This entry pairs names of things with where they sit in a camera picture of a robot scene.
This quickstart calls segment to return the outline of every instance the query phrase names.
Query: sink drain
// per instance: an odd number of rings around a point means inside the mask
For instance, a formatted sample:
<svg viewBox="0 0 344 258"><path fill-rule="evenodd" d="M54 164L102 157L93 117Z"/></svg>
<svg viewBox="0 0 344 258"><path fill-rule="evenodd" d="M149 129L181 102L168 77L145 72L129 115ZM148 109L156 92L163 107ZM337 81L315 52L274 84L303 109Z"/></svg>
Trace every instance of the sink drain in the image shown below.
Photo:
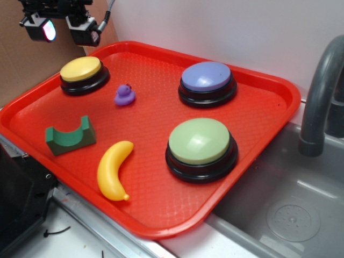
<svg viewBox="0 0 344 258"><path fill-rule="evenodd" d="M315 209L296 199L274 203L268 210L267 223L276 236L290 242L311 239L320 229Z"/></svg>

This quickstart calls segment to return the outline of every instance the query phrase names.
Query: purple rubber duck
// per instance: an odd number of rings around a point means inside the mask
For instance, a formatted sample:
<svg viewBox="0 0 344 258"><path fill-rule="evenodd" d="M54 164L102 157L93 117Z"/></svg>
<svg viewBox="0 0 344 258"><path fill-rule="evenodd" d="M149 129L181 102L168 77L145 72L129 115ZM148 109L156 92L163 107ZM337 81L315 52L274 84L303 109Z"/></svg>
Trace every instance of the purple rubber duck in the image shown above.
<svg viewBox="0 0 344 258"><path fill-rule="evenodd" d="M135 97L135 92L131 90L131 86L129 84L123 84L118 87L114 102L119 106L125 106L132 103Z"/></svg>

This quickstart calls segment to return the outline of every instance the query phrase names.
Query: green block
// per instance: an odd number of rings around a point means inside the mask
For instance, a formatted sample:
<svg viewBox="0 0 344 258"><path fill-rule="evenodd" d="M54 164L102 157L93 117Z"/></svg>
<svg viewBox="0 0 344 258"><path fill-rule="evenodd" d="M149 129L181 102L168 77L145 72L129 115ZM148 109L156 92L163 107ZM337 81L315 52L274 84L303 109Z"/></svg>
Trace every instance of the green block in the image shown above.
<svg viewBox="0 0 344 258"><path fill-rule="evenodd" d="M46 129L45 142L55 156L96 143L96 132L88 116L81 118L81 126L72 132Z"/></svg>

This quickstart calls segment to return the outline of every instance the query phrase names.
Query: gray sink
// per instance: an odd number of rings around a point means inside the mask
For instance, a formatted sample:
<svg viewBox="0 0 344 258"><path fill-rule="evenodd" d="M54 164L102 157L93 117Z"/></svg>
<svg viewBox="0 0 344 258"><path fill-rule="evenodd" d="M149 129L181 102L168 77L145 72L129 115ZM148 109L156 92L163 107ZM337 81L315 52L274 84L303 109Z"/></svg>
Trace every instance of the gray sink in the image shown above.
<svg viewBox="0 0 344 258"><path fill-rule="evenodd" d="M261 257L344 257L344 143L326 136L305 157L299 131L288 123L254 161L214 209L217 227Z"/></svg>

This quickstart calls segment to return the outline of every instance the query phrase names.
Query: toy banana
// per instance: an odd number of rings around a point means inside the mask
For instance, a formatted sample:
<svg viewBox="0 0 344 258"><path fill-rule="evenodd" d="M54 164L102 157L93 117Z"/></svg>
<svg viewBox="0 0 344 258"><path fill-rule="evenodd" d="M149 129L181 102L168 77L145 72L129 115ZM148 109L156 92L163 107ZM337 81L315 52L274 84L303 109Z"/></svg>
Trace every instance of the toy banana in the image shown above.
<svg viewBox="0 0 344 258"><path fill-rule="evenodd" d="M118 178L118 170L134 148L130 141L120 141L112 145L103 155L97 173L97 180L102 194L110 200L128 200Z"/></svg>

